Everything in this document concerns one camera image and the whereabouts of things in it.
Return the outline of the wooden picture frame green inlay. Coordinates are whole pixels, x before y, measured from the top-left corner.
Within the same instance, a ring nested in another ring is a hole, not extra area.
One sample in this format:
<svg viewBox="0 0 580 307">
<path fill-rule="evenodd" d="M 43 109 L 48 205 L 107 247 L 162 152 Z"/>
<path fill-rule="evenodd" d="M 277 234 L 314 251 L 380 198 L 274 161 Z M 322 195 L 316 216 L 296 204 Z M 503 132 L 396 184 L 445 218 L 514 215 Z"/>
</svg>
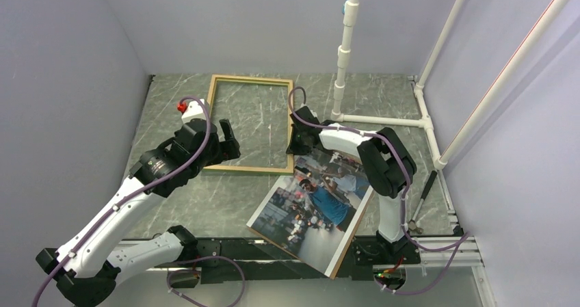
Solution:
<svg viewBox="0 0 580 307">
<path fill-rule="evenodd" d="M 212 75 L 207 94 L 211 115 L 230 118 L 241 156 L 207 170 L 292 174 L 293 155 L 285 152 L 291 138 L 287 102 L 292 88 L 292 79 Z"/>
</svg>

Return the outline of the printed photo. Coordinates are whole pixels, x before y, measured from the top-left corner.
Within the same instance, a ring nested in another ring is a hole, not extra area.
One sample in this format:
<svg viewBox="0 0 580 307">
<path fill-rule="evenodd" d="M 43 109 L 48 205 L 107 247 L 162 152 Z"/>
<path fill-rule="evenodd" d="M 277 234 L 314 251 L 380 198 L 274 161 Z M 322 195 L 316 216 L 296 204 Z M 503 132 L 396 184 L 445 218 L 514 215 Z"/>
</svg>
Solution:
<svg viewBox="0 0 580 307">
<path fill-rule="evenodd" d="M 345 153 L 296 156 L 247 222 L 251 232 L 335 278 L 373 189 L 362 163 Z"/>
</svg>

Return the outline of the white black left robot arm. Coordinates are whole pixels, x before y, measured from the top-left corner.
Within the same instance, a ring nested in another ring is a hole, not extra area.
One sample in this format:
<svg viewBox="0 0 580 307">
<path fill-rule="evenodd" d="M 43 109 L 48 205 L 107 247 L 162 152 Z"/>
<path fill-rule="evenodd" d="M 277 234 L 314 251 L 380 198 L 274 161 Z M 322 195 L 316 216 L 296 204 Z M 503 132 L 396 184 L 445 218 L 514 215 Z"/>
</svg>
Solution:
<svg viewBox="0 0 580 307">
<path fill-rule="evenodd" d="M 172 192 L 208 165 L 237 159 L 239 142 L 227 119 L 219 125 L 194 118 L 174 136 L 142 154 L 115 196 L 70 241 L 45 248 L 36 262 L 74 306 L 98 306 L 125 280 L 147 269 L 191 264 L 198 240 L 184 226 L 172 226 L 148 241 L 118 249 L 130 229 Z"/>
</svg>

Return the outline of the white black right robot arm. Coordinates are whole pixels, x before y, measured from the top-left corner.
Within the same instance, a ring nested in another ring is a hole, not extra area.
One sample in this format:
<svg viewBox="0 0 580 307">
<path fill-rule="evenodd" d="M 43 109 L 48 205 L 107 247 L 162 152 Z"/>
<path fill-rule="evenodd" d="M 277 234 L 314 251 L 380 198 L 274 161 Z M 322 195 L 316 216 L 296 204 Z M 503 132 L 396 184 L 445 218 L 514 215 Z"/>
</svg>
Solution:
<svg viewBox="0 0 580 307">
<path fill-rule="evenodd" d="M 388 127 L 362 131 L 329 120 L 320 122 L 306 105 L 292 111 L 291 119 L 289 154 L 305 155 L 317 149 L 339 152 L 360 162 L 379 199 L 378 256 L 386 263 L 396 261 L 408 244 L 404 209 L 412 178 L 417 172 L 416 163 L 396 132 Z"/>
</svg>

